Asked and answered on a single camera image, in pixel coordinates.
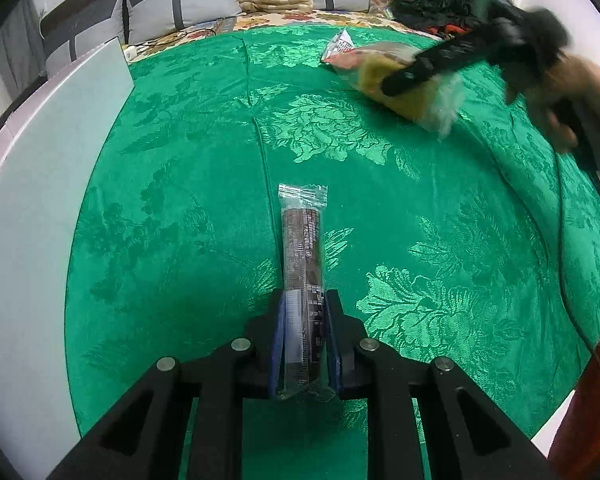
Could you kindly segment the person's right hand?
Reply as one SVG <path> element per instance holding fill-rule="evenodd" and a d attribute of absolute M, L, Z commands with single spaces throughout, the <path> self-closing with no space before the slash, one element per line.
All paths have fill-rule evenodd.
<path fill-rule="evenodd" d="M 579 105 L 600 128 L 600 66 L 585 58 L 563 56 L 524 97 L 532 125 L 558 153 L 568 153 L 578 145 L 573 128 L 552 111 L 559 101 Z"/>

